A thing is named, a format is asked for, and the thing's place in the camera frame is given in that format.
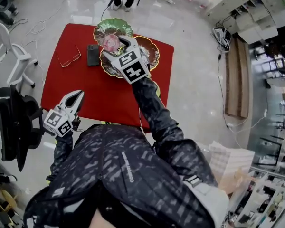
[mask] black phone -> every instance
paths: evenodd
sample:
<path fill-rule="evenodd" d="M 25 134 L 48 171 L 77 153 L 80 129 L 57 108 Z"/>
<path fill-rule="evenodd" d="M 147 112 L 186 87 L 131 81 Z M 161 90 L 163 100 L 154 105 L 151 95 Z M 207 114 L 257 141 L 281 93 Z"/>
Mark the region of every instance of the black phone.
<path fill-rule="evenodd" d="M 99 45 L 91 44 L 87 46 L 87 65 L 98 66 L 99 65 Z"/>

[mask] glasses frame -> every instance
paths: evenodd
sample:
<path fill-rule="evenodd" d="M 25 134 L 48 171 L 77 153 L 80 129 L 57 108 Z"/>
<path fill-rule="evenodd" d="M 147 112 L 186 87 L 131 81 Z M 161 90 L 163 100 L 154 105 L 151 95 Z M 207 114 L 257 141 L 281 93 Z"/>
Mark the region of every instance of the glasses frame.
<path fill-rule="evenodd" d="M 81 57 L 81 53 L 80 53 L 78 47 L 77 47 L 76 45 L 75 45 L 75 47 L 76 47 L 77 50 L 78 50 L 78 54 L 75 55 L 75 56 L 72 58 L 71 61 L 66 61 L 64 64 L 61 63 L 61 61 L 60 61 L 60 59 L 59 59 L 59 56 L 58 56 L 58 53 L 57 53 L 56 50 L 55 50 L 56 57 L 57 57 L 57 59 L 58 59 L 60 65 L 61 65 L 62 67 L 67 67 L 67 66 L 69 66 L 72 62 L 75 62 L 76 60 L 78 60 L 78 59 Z"/>

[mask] red table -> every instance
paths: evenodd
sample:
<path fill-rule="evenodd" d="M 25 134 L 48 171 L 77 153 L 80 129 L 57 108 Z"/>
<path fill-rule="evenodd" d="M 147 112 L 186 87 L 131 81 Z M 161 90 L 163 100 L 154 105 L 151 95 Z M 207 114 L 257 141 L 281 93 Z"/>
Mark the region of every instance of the red table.
<path fill-rule="evenodd" d="M 87 45 L 97 44 L 93 32 L 95 26 L 67 24 L 56 46 L 62 63 L 71 60 L 78 51 L 81 57 L 62 68 L 53 54 L 44 85 L 41 106 L 53 109 L 64 95 L 81 89 L 85 92 L 79 116 L 112 123 L 140 126 L 138 105 L 132 87 L 124 79 L 109 76 L 101 66 L 87 66 Z M 152 71 L 152 79 L 161 89 L 161 100 L 166 105 L 174 48 L 168 44 L 152 40 L 160 51 L 159 64 Z M 149 128 L 142 118 L 144 128 Z"/>

